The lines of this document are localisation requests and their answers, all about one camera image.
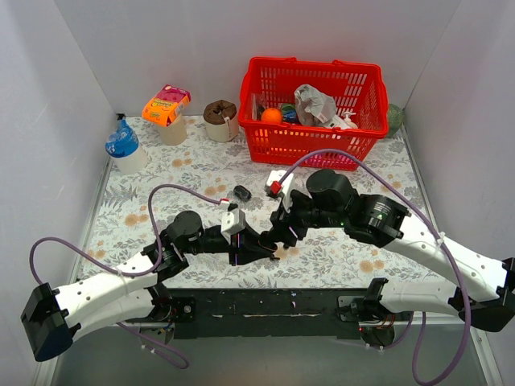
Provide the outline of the green blue packet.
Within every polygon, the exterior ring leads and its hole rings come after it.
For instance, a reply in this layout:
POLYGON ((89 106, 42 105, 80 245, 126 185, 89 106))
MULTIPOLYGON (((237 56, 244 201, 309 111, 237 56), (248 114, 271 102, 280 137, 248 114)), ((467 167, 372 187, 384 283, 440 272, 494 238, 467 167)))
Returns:
POLYGON ((279 108, 282 114, 282 121, 286 123, 296 124, 299 122, 295 105, 283 103, 279 108))

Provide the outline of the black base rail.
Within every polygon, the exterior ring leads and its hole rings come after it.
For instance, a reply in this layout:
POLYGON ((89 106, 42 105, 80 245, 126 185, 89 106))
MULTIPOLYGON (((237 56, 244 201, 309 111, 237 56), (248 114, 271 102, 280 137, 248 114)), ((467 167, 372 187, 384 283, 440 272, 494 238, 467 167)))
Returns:
POLYGON ((170 325, 175 339, 315 337, 359 339, 360 324, 344 302, 365 289, 169 289, 170 297, 134 323, 170 325))

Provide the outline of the white cup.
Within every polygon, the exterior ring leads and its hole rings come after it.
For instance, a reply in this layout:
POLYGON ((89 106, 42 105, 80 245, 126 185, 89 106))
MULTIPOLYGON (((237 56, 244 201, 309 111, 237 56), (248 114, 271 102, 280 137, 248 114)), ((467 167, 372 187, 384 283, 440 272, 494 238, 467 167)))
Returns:
POLYGON ((135 151, 124 157, 114 157, 110 155, 114 165, 123 175, 132 175, 142 171, 147 163, 148 158, 142 145, 139 144, 135 151))

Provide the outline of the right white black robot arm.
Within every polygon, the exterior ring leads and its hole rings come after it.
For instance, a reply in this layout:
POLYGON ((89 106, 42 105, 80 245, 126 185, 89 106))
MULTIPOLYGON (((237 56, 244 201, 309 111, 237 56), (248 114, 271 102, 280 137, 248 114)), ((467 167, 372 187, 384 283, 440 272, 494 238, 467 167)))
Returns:
POLYGON ((359 194, 348 178, 318 170, 306 193, 293 188, 293 176, 273 170, 268 196, 280 198, 270 217, 273 242, 293 246, 310 228, 341 228, 353 240, 400 254, 437 273, 440 282, 372 280, 365 295, 341 306, 347 318, 361 321, 390 314, 425 311, 465 318, 471 308, 473 327, 501 331, 514 317, 514 260, 498 261, 475 253, 428 225, 406 206, 383 195, 359 194))

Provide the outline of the white pump bottle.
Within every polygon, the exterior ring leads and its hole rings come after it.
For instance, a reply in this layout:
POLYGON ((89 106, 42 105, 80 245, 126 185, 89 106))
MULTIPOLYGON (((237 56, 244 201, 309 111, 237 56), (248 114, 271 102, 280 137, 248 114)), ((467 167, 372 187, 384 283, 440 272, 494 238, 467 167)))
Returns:
POLYGON ((352 116, 355 115, 353 112, 345 111, 343 112, 343 117, 335 115, 331 120, 327 121, 323 124, 324 128, 329 129, 357 129, 358 125, 352 121, 352 116))

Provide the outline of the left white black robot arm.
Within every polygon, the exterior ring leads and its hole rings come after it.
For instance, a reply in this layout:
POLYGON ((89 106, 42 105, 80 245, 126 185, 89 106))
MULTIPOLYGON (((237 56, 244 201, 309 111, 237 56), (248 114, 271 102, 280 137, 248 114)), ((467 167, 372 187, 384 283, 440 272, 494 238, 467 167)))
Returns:
POLYGON ((179 310, 163 281, 188 267, 186 256, 225 253, 232 266, 274 258, 277 245, 258 233, 240 209, 204 228, 194 211, 179 213, 151 245, 114 269, 53 288, 40 281, 23 309, 21 322, 35 360, 62 354, 79 338, 134 318, 161 322, 179 310))

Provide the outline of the orange pink snack box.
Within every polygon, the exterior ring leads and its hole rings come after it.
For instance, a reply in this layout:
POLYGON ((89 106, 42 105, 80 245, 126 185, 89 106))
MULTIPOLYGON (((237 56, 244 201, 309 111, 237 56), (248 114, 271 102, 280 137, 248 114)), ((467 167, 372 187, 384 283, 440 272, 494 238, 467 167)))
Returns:
POLYGON ((142 118, 163 127, 169 126, 189 105, 189 91, 166 84, 142 110, 142 118))

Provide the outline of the red plastic shopping basket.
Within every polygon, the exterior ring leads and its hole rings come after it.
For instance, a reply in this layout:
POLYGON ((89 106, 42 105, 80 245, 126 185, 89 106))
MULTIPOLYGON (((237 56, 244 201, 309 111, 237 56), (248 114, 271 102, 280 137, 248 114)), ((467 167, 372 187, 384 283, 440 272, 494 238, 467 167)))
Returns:
POLYGON ((238 121, 255 162, 355 170, 389 131, 388 95, 376 64, 253 57, 238 121), (343 150, 356 160, 338 155, 343 150))

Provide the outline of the green ball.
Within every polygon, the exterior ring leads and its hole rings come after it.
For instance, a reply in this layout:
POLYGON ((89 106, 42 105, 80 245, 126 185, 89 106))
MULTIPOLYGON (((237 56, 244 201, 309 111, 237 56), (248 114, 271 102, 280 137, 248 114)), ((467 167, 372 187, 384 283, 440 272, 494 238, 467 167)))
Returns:
POLYGON ((404 124, 404 110, 397 105, 389 104, 387 112, 388 133, 386 138, 393 138, 404 124))

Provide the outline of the brown topped paper cup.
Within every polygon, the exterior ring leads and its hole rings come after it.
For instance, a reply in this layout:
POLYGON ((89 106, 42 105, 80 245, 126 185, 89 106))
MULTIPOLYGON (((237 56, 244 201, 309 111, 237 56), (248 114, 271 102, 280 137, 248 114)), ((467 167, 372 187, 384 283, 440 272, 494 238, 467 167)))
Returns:
POLYGON ((234 103, 218 100, 208 104, 203 114, 208 137, 216 142, 230 142, 239 135, 237 107, 234 103))

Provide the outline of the orange fruit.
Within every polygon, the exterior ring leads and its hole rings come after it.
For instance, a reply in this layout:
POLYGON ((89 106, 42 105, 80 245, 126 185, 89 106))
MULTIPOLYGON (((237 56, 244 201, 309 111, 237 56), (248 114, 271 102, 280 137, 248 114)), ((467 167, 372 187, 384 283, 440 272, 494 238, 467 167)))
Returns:
POLYGON ((282 112, 276 108, 268 108, 262 112, 261 121, 267 123, 281 124, 282 112))

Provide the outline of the black taped earbud charging case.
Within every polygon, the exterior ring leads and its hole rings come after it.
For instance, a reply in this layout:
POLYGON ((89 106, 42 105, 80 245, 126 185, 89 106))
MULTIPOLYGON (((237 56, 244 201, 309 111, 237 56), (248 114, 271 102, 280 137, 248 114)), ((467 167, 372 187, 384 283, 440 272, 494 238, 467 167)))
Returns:
POLYGON ((233 194, 242 202, 249 202, 252 199, 252 193, 242 185, 236 185, 233 188, 233 194))

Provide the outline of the blue wrapper on white cup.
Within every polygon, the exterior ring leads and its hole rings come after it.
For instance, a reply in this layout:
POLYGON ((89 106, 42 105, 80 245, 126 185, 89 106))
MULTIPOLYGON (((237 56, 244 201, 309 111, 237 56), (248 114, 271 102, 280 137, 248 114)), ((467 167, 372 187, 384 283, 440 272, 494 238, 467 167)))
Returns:
POLYGON ((113 158, 128 157, 139 147, 138 136, 127 124, 125 118, 117 123, 116 131, 109 135, 108 141, 105 143, 105 150, 113 158))

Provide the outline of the beige cup under snack box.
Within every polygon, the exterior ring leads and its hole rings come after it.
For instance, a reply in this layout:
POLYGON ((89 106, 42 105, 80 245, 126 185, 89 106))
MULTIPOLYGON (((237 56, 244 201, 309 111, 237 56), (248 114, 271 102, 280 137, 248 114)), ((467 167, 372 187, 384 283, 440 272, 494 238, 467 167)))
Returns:
POLYGON ((157 126, 159 136, 166 146, 177 146, 187 139, 187 129, 183 115, 180 114, 168 126, 157 126))

